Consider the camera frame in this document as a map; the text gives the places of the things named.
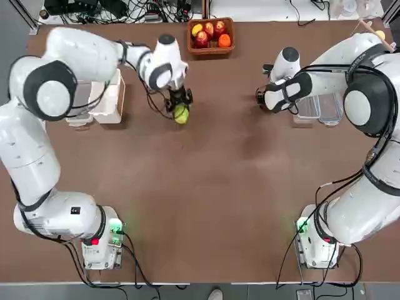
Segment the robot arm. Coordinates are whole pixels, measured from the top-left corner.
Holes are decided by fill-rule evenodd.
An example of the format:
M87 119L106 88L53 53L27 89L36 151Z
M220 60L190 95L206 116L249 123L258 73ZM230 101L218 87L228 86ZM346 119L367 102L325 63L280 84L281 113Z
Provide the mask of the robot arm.
M167 34L160 36L151 52L146 45L112 42L86 31L58 27L49 33L42 57L26 56L14 63L10 94L37 117L58 121L73 106L77 80L108 81L120 64L134 68L154 90L181 89L188 70L178 42Z
M298 249L307 268L334 266L338 244L362 241L400 216L400 145L391 141L400 138L399 68L400 54L388 54L377 36L355 34L303 69L297 51L284 49L271 70L272 82L257 95L260 105L277 113L304 97L344 91L349 121L379 138L342 196L317 209L313 204L304 208L297 225L312 216L299 234Z
M151 89L168 88L170 108L190 104L183 85L188 65L174 37L162 35L151 52L145 45L58 27L42 57L25 56L12 65L10 101L0 107L0 158L16 193L16 227L38 236L81 238L88 269L120 266L122 224L113 208L96 205L90 195L54 188L61 168L42 120L68 115L78 79L109 81L122 64Z
M336 44L319 56L312 65L353 63L360 55L374 46L382 46L372 33L355 34ZM347 82L344 72L300 72L300 55L291 47L283 49L271 71L271 82L258 96L258 103L274 112L290 108L304 97L344 91Z

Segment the brown table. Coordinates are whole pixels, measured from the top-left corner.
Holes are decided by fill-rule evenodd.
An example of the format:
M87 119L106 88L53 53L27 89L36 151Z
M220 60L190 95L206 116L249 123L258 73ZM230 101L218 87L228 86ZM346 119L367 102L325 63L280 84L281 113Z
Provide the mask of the brown table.
M334 129L293 129L289 113L263 113L254 98L266 80L261 66L273 63L285 46L296 47L301 63L309 64L347 38L355 25L236 23L236 48L229 59L218 60L188 54L183 24L85 26L108 39L152 47L161 33L175 35L189 63L186 86L194 105L186 126L163 119L148 108L136 74L123 67L127 91L121 125L96 124L83 132L64 121L48 125L62 166L57 188L84 191L115 207L150 281L275 281L293 221L314 202L320 184L360 168L373 140L346 120ZM31 38L29 54L43 53L49 28L41 27ZM66 250L15 229L15 200L4 168L0 188L0 282L78 281ZM363 281L400 281L399 229L393 224L359 243ZM357 260L351 252L328 280L355 278ZM93 276L133 281L133 264L125 259L123 270ZM321 272L308 271L305 278L320 280ZM282 280L300 280L293 250Z

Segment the red apple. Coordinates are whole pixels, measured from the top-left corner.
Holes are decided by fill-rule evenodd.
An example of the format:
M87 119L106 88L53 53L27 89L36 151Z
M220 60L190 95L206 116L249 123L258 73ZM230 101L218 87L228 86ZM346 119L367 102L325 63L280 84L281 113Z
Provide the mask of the red apple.
M197 34L194 43L197 48L207 48L208 37L205 31L199 31Z
M218 21L217 26L215 27L215 35L217 38L219 38L222 34L224 34L226 31L225 28L225 23L224 21Z
M208 40L212 40L214 37L214 25L211 22L207 22L204 31L208 35Z

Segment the yellow fruit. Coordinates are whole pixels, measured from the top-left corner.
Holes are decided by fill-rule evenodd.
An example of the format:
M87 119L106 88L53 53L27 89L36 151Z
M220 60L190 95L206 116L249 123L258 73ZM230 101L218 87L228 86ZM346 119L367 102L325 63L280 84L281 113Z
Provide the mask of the yellow fruit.
M385 32L381 31L381 30L377 30L375 31L376 35L379 36L381 39L385 40Z
M185 104L179 104L175 107L174 119L178 124L186 124L189 119L189 110Z
M194 25L192 28L192 37L195 38L198 35L198 33L202 30L203 30L203 25L201 24Z

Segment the wicker basket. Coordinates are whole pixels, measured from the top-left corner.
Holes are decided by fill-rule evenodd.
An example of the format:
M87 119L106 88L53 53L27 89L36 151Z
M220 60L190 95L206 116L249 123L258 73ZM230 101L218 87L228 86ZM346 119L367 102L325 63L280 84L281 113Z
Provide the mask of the wicker basket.
M207 22L211 22L214 27L218 21L224 21L226 33L231 37L230 47L218 47L218 40L213 39L208 42L207 48L197 49L194 45L194 39L192 38L192 28L194 25L202 24L203 26ZM202 20L190 20L187 24L187 49L194 55L205 55L205 54L227 54L235 48L235 30L233 28L233 20L230 17L220 17L218 19L202 19Z

